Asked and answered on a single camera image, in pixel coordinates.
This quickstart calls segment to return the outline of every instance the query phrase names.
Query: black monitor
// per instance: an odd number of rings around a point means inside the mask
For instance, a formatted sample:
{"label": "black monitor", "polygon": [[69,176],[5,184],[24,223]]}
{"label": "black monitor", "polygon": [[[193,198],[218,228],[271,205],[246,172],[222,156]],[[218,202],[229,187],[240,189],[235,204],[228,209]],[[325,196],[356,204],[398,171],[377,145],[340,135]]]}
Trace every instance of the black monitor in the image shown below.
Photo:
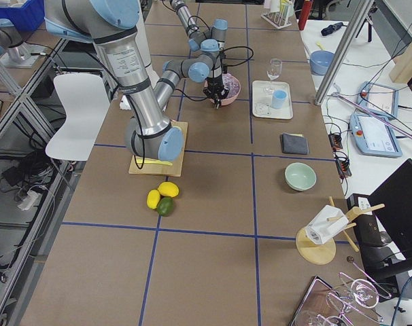
{"label": "black monitor", "polygon": [[371,206],[385,204],[376,216],[406,258],[371,274],[375,279],[384,279],[412,270],[412,159],[393,172],[368,200]]}

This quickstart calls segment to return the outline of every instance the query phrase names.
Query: white table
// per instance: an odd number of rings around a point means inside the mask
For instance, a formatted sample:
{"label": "white table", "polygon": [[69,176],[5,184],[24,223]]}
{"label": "white table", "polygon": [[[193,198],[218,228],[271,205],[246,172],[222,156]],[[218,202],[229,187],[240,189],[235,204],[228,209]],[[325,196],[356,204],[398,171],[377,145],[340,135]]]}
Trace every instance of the white table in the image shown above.
{"label": "white table", "polygon": [[[321,30],[327,27],[329,24],[334,24],[333,21],[325,20],[308,20],[305,30],[301,31],[303,42],[306,45],[306,50],[311,53],[319,50],[316,42],[320,42],[325,50],[334,52],[345,32],[345,28],[334,32],[326,37],[321,35]],[[368,24],[360,32],[359,36],[353,40],[349,51],[347,53],[344,63],[352,65],[371,66],[385,63],[390,59],[388,51],[384,47],[377,33],[373,30],[373,40],[368,42]],[[412,92],[406,87],[406,84],[395,84],[389,78],[389,72],[394,67],[394,63],[390,61],[385,69],[381,72],[381,76],[377,79],[378,84],[391,86],[395,89],[401,89],[399,91],[398,99],[399,104],[412,107]],[[364,68],[355,67],[351,65],[342,65],[340,68],[335,84],[341,89],[341,94],[357,94],[360,91],[360,87],[364,82],[367,82],[373,78],[373,76],[382,68],[381,66]],[[313,75],[313,82],[317,88],[322,81],[322,77]],[[335,88],[331,88],[329,94],[336,91]],[[356,101],[356,95],[346,96],[352,101]],[[327,110],[330,116],[337,117],[339,119],[349,121],[350,115],[354,112],[354,108],[342,100],[337,98],[326,98],[322,103],[322,112],[327,114]],[[337,119],[330,119],[325,117],[325,122],[333,121],[339,125],[342,131],[347,130],[347,123]],[[399,109],[398,119],[412,128],[412,110]],[[393,124],[400,128],[405,128],[397,121],[393,121]],[[327,131],[330,131],[331,125],[326,125]],[[336,126],[332,127],[333,132],[337,132]],[[349,132],[342,134],[342,144],[344,146],[343,151],[348,153],[350,159],[350,169],[352,177],[347,178],[343,183],[343,191],[345,197],[348,197],[352,193],[359,194],[371,194],[387,177],[389,177],[405,160],[412,158],[412,140],[401,139],[398,140],[400,148],[402,149],[402,157],[400,158],[381,158],[377,156],[364,156],[356,147],[352,135]],[[397,248],[392,247],[392,251],[395,253]],[[397,299],[384,302],[377,307],[377,311],[385,317],[385,324],[390,325],[390,321],[393,314],[393,307],[396,304]],[[400,304],[401,308],[404,308],[407,313],[398,313],[396,316],[395,325],[412,324],[412,300],[402,300]]]}

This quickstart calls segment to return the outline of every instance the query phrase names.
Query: white chair seat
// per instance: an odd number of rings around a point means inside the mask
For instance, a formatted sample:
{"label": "white chair seat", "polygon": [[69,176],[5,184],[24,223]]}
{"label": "white chair seat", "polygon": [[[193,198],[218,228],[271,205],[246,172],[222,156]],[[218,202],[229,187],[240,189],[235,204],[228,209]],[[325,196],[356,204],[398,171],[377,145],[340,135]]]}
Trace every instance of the white chair seat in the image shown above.
{"label": "white chair seat", "polygon": [[54,78],[66,120],[46,146],[57,160],[87,161],[109,109],[103,80],[89,73],[68,73]]}

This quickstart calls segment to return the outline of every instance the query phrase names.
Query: black screen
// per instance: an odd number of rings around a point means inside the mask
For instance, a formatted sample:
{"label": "black screen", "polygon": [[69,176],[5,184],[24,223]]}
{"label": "black screen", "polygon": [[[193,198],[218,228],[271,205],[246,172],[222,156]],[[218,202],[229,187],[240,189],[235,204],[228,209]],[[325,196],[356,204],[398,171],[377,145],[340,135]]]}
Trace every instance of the black screen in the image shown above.
{"label": "black screen", "polygon": [[376,215],[406,258],[412,257],[412,159],[405,161],[370,196],[370,204],[385,204]]}

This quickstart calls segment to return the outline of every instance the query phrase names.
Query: tripod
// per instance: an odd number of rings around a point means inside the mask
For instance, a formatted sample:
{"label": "tripod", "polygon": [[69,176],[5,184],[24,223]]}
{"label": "tripod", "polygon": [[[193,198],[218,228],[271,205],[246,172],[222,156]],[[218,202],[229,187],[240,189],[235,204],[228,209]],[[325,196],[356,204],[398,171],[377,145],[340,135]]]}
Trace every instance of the tripod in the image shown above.
{"label": "tripod", "polygon": [[360,29],[358,30],[358,33],[356,35],[356,38],[359,36],[360,32],[363,29],[363,26],[365,23],[368,23],[368,42],[372,41],[372,26],[374,25],[373,21],[372,21],[372,14],[374,12],[376,12],[378,10],[377,8],[377,4],[375,3],[375,1],[373,2],[371,8],[369,9],[368,15],[366,16],[366,18],[364,19],[364,22],[362,24],[362,26],[360,27]]}

